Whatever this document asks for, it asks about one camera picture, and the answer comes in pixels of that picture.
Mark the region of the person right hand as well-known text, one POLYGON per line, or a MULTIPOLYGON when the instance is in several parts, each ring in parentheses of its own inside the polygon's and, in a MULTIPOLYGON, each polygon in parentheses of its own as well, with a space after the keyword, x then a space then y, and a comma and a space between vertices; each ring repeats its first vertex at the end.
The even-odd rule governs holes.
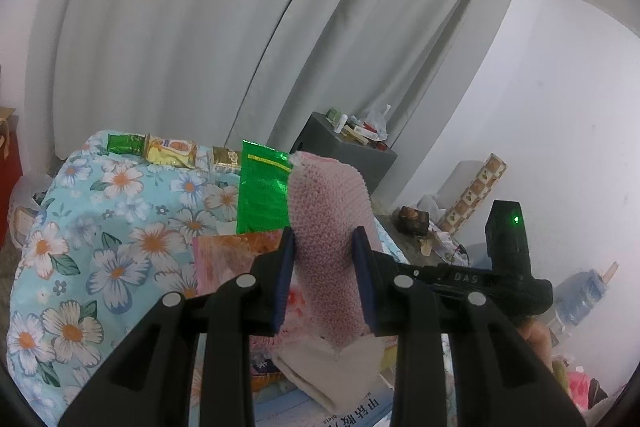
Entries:
POLYGON ((541 362, 553 372, 552 367, 552 341, 548 327, 541 321, 528 319, 518 326, 518 333, 529 345, 541 362))

